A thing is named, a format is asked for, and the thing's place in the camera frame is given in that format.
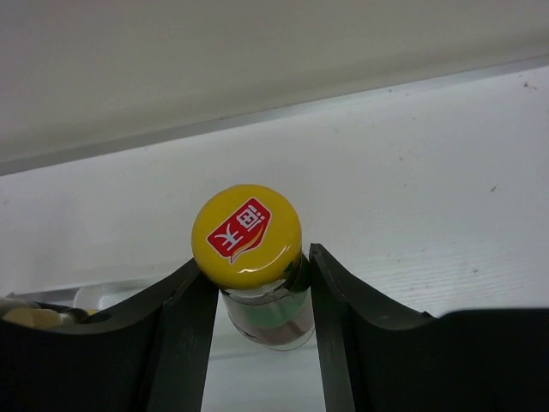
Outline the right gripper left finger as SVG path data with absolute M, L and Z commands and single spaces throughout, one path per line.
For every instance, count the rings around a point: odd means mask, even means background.
M 80 324 L 1 323 L 3 411 L 198 411 L 217 288 L 190 260 Z

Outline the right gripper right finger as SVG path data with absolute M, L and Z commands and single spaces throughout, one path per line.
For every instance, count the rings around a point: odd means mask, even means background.
M 436 318 L 361 281 L 322 245 L 309 261 L 327 410 L 547 410 L 547 309 Z

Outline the small gold cap oil bottle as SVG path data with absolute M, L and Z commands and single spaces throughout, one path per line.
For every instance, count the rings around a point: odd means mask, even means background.
M 31 300 L 1 298 L 1 319 L 37 330 L 48 330 L 66 324 L 81 324 L 97 310 L 54 305 Z

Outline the yellow cap chili sauce bottle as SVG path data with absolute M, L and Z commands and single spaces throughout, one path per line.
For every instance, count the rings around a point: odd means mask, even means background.
M 239 333 L 275 350 L 314 330 L 309 262 L 292 204 L 262 185 L 234 185 L 208 200 L 191 232 L 193 258 L 219 288 Z

